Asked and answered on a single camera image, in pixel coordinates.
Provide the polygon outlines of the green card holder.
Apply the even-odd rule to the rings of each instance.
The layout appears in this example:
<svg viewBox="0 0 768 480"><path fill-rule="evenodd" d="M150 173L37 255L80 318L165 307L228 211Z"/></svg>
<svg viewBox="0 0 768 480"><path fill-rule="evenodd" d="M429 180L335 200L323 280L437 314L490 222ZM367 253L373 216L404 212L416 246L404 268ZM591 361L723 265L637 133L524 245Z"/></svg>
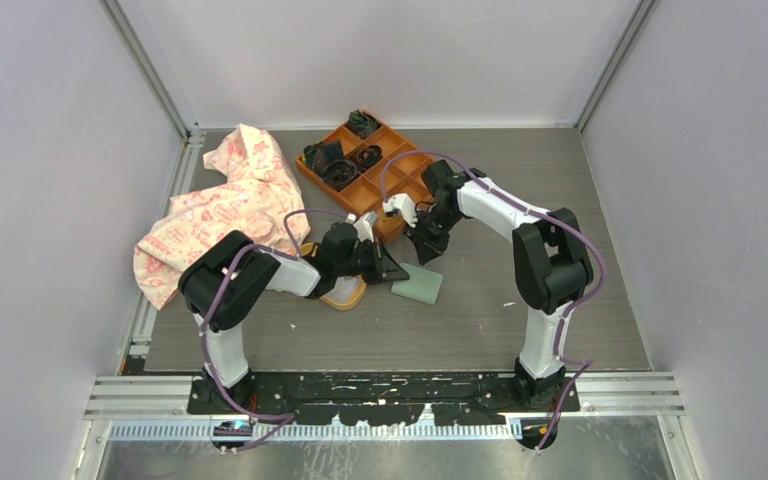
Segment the green card holder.
<svg viewBox="0 0 768 480"><path fill-rule="evenodd" d="M395 281L391 286L391 293L426 305L435 305L443 283L443 275L408 263L401 263L400 267L409 275L409 278Z"/></svg>

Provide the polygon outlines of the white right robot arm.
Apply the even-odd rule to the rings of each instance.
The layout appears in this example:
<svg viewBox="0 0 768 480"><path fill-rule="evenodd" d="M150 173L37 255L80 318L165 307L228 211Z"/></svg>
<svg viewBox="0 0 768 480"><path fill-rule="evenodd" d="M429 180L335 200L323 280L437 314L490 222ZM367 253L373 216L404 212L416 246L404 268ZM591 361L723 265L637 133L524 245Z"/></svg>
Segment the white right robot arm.
<svg viewBox="0 0 768 480"><path fill-rule="evenodd" d="M511 196L475 169L456 172L438 160L421 174L433 200L416 207L404 233L425 265L446 251L461 220L476 220L509 241L517 290L528 307L523 348L515 361L513 387L518 403L537 411L563 385L563 313L592 282L593 267L568 209L535 207Z"/></svg>

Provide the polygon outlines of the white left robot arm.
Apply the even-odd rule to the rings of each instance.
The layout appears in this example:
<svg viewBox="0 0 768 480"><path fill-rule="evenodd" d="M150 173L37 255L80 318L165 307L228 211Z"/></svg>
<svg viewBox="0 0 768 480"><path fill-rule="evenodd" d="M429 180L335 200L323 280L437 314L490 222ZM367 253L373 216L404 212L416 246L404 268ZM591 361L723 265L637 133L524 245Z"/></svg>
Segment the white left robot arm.
<svg viewBox="0 0 768 480"><path fill-rule="evenodd" d="M215 403L229 413L250 403L242 323L263 292L318 299L343 277L377 285L408 280L410 274L380 240L363 234L358 222L332 224L322 240L299 257L259 245L234 230L189 266L179 278L178 291L199 327L205 371L216 382Z"/></svg>

